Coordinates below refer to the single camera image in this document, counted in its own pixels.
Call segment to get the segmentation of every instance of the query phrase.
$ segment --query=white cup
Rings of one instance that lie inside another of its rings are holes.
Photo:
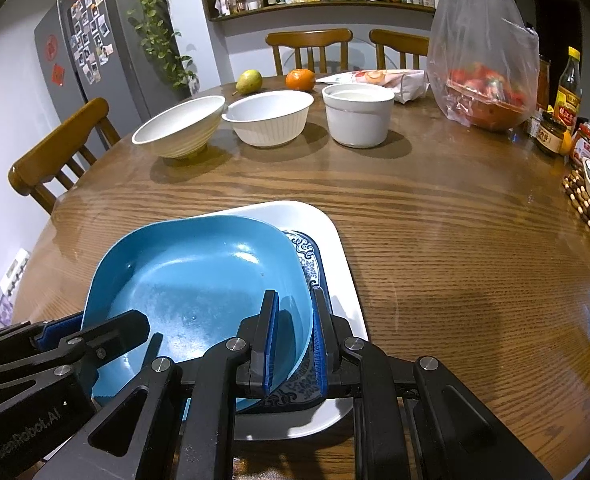
[[[352,148],[372,148],[388,135],[395,92],[368,83],[339,83],[322,90],[331,137]]]

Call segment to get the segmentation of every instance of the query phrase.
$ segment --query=cream bowl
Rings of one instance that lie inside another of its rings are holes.
[[[259,148],[279,146],[302,132],[313,101],[306,92],[263,92],[231,104],[222,118],[246,144]]]
[[[187,158],[206,146],[221,121],[226,99],[199,97],[168,108],[145,122],[132,142],[164,158]]]
[[[395,92],[368,83],[339,83],[322,90],[331,137],[352,148],[386,140]]]

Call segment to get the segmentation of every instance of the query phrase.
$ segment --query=pear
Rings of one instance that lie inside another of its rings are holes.
[[[241,95],[252,94],[262,87],[262,74],[257,70],[246,70],[237,80],[236,90]]]

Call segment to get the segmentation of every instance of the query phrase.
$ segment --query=yellow bottle cap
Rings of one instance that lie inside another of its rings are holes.
[[[579,61],[582,58],[582,54],[580,54],[580,52],[572,46],[568,47],[568,56],[574,57],[577,61]]]

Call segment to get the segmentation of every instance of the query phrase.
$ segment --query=blue and white patterned plate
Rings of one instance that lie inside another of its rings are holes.
[[[309,288],[318,285],[324,291],[326,298],[330,298],[322,258],[315,241],[310,236],[297,231],[284,231],[284,234],[295,246]],[[320,404],[324,399],[317,386],[314,363],[315,351],[311,340],[308,352],[295,373],[269,396],[239,413],[296,412]]]

